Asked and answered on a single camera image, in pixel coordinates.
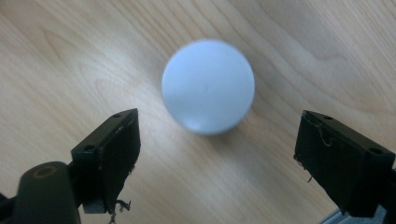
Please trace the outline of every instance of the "wooden table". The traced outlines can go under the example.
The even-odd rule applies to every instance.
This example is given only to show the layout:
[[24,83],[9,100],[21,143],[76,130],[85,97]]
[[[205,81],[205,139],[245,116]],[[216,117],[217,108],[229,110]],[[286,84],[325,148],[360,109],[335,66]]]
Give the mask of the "wooden table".
[[[396,3],[314,0],[0,0],[0,190],[138,108],[141,155],[118,223],[317,223],[336,206],[292,158],[304,109],[396,148]],[[238,47],[256,79],[247,117],[217,136],[175,123],[172,54]],[[84,215],[107,223],[109,215]]]

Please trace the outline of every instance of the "wood grain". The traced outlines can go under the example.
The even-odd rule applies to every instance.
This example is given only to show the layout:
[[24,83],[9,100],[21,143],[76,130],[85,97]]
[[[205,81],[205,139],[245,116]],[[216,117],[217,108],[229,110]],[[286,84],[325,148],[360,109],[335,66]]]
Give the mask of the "wood grain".
[[[304,109],[396,148],[396,3],[313,0],[0,0],[0,190],[110,115],[139,109],[142,153],[118,223],[317,223],[335,205],[293,160]],[[235,129],[200,136],[161,97],[172,54],[238,47],[256,95]],[[82,223],[107,223],[84,215]]]

